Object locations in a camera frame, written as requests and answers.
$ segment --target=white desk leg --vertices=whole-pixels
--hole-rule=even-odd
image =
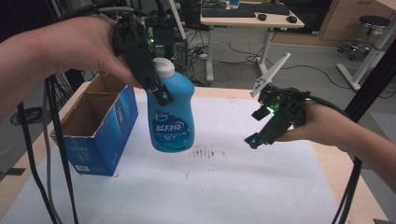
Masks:
[[[264,46],[262,47],[262,56],[260,58],[257,58],[257,63],[260,68],[261,76],[267,71],[267,67],[265,66],[265,59],[267,58],[268,49],[270,48],[270,42],[273,36],[273,32],[273,28],[268,28],[267,32],[265,32]]]
[[[341,63],[337,64],[338,70],[340,70],[341,74],[343,74],[343,76],[346,78],[346,81],[349,82],[349,85],[353,88],[353,90],[358,91],[361,88],[361,85],[359,85],[361,78],[366,73],[370,64],[378,56],[378,54],[380,53],[380,50],[382,49],[382,47],[384,47],[385,43],[387,42],[389,37],[392,35],[392,33],[395,29],[396,29],[396,20],[393,20],[390,22],[390,25],[388,26],[388,28],[384,31],[384,34],[382,34],[379,37],[379,39],[375,42],[373,49],[370,50],[370,53],[366,56],[364,61],[361,63],[361,66],[359,66],[355,75],[353,75],[353,76],[350,75],[350,73],[347,71],[347,69],[344,67],[343,64],[341,64]]]
[[[213,82],[215,80],[215,77],[213,76],[213,64],[212,64],[212,49],[213,49],[213,41],[212,41],[212,34],[213,33],[213,27],[211,26],[209,28],[209,37],[208,37],[208,46],[207,46],[207,57],[206,57],[206,81],[207,82]]]

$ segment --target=open box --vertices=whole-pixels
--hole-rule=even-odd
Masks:
[[[113,175],[136,118],[134,89],[96,77],[61,121],[69,162],[80,174]]]

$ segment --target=human arm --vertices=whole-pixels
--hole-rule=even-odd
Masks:
[[[79,17],[12,36],[0,44],[0,120],[46,77],[70,68],[111,73],[139,87],[111,48],[115,22]]]
[[[356,156],[396,192],[396,145],[329,107],[307,102],[306,124],[287,131],[277,141],[310,140],[336,146]]]

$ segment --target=white bottle cap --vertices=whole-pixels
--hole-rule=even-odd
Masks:
[[[171,61],[165,58],[155,58],[152,61],[154,61],[155,68],[160,78],[168,78],[175,73],[175,66]]]

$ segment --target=stool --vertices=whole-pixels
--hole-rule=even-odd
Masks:
[[[367,42],[370,34],[372,32],[376,32],[378,35],[381,35],[382,29],[387,27],[390,23],[390,20],[379,16],[362,16],[360,17],[360,20],[361,24],[364,27],[367,27],[368,30],[362,39],[351,39],[345,42],[345,45],[352,49],[348,55],[348,59],[351,61],[355,60],[354,53],[356,51],[361,51],[366,55],[369,54],[371,48],[373,47],[372,44]],[[344,48],[338,48],[338,52],[344,52]]]

